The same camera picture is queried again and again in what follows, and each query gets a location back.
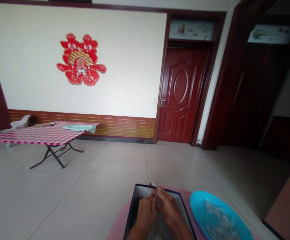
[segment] folding table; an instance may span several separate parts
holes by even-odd
[[[82,153],[83,151],[74,149],[70,142],[74,140],[75,138],[79,137],[80,135],[83,135],[86,131],[79,132],[79,131],[71,131],[68,129],[62,129],[63,126],[68,125],[94,125],[99,126],[100,123],[84,123],[84,122],[70,122],[70,121],[53,121],[52,123],[55,123],[55,125],[51,126],[45,126],[45,127],[28,127],[23,128],[20,130],[8,132],[8,133],[1,133],[0,134],[0,143],[24,143],[24,144],[43,144],[46,145],[47,151],[43,158],[43,160],[32,167],[30,169],[33,169],[34,167],[38,166],[42,162],[46,160],[46,158],[50,157],[51,155],[54,156],[54,158],[57,160],[57,162],[62,166],[62,168],[65,168],[65,166],[62,164],[62,162],[59,160],[58,157],[63,155],[65,152],[69,151],[70,149]],[[56,152],[54,152],[51,148],[62,146],[63,148],[57,150],[62,151],[64,150],[67,145],[70,147],[65,152],[63,152],[60,155],[56,155]]]

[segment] towel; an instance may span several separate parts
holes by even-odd
[[[92,134],[95,134],[95,131],[96,131],[96,126],[94,125],[69,125],[69,126],[63,126],[62,128],[69,129],[71,131],[79,131],[79,132],[89,131]]]

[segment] brick pattern wall panel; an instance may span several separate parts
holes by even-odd
[[[12,122],[19,121],[25,115],[35,116],[37,118],[37,123],[48,123],[52,121],[97,122],[101,123],[101,125],[96,128],[95,135],[147,139],[153,139],[156,121],[155,118],[41,112],[14,109],[9,109],[9,115]]]

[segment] table leg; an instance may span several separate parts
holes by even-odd
[[[56,158],[57,162],[61,165],[62,168],[65,168],[65,166],[61,163],[61,161],[59,160],[59,158],[57,157],[57,155],[54,153],[54,151],[52,149],[49,150],[51,152],[51,154],[54,156],[54,158]]]
[[[60,149],[60,151],[64,150],[67,147],[67,144]]]
[[[59,156],[57,156],[57,155],[56,155],[56,152],[65,150],[65,148],[67,147],[67,145],[69,145],[70,148],[67,149],[66,151],[64,151],[64,152],[63,152],[62,154],[60,154]],[[60,164],[60,166],[61,166],[62,168],[65,168],[65,166],[62,164],[62,162],[59,160],[58,157],[60,157],[60,156],[63,155],[64,153],[68,152],[70,149],[72,149],[72,150],[74,150],[74,151],[77,151],[77,152],[80,152],[80,153],[83,152],[83,151],[80,151],[80,150],[77,150],[77,149],[73,148],[72,145],[71,145],[70,143],[67,143],[64,147],[62,147],[61,149],[57,150],[56,152],[54,152],[54,151],[51,149],[51,147],[57,147],[57,146],[46,145],[46,147],[47,147],[47,152],[46,152],[46,154],[45,154],[45,156],[44,156],[44,159],[43,159],[41,162],[39,162],[39,163],[33,165],[32,167],[30,167],[30,169],[33,169],[34,167],[37,167],[39,164],[43,163],[43,162],[46,160],[46,158],[50,157],[51,155],[54,156],[54,158],[57,160],[57,162]]]
[[[49,151],[51,150],[51,145],[46,145],[46,146],[47,146],[48,149],[47,149],[47,152],[46,152],[46,154],[44,156],[44,159],[41,162],[39,162],[39,163],[33,165],[32,167],[30,167],[30,169],[33,169],[34,167],[37,167],[40,163],[43,163],[46,160],[47,155],[48,155]]]
[[[69,147],[70,147],[72,150],[74,150],[74,151],[77,151],[77,152],[80,152],[80,153],[84,152],[84,151],[80,151],[80,150],[74,149],[70,143],[68,143],[68,145],[69,145]]]

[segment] human hand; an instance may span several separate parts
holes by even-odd
[[[157,217],[156,206],[156,198],[153,196],[141,199],[139,201],[137,220],[135,225],[149,232]]]
[[[151,196],[155,198],[157,193],[157,202],[160,204],[160,206],[157,205],[157,210],[164,216],[168,227],[175,236],[175,239],[193,240],[193,236],[178,210],[175,199],[160,187],[152,190]]]
[[[162,213],[168,227],[173,231],[175,229],[176,222],[182,221],[183,218],[178,210],[175,199],[163,188],[159,187],[152,190],[151,195],[155,197],[157,192],[157,202],[160,204],[160,206],[157,205],[157,210]]]
[[[130,230],[127,240],[145,239],[157,217],[156,198],[149,196],[139,201],[135,225]]]

